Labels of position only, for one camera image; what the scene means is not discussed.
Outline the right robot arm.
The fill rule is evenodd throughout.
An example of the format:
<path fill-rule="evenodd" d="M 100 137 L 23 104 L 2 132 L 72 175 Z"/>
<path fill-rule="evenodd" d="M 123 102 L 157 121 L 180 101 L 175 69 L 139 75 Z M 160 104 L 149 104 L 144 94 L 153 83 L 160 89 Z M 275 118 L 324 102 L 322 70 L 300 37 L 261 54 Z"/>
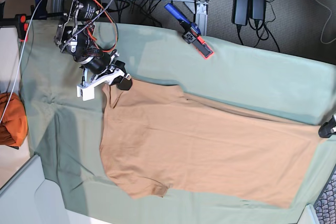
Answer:
<path fill-rule="evenodd" d="M 115 46 L 103 48 L 94 37 L 95 21 L 106 15 L 118 37 L 116 22 L 107 12 L 108 6 L 102 0 L 72 0 L 69 8 L 60 18 L 54 42 L 60 52 L 69 54 L 82 69 L 81 83 L 77 85 L 77 94 L 94 92 L 102 83 L 115 85 L 119 90 L 128 91 L 132 79 L 125 70 L 125 64 L 117 60 Z"/>

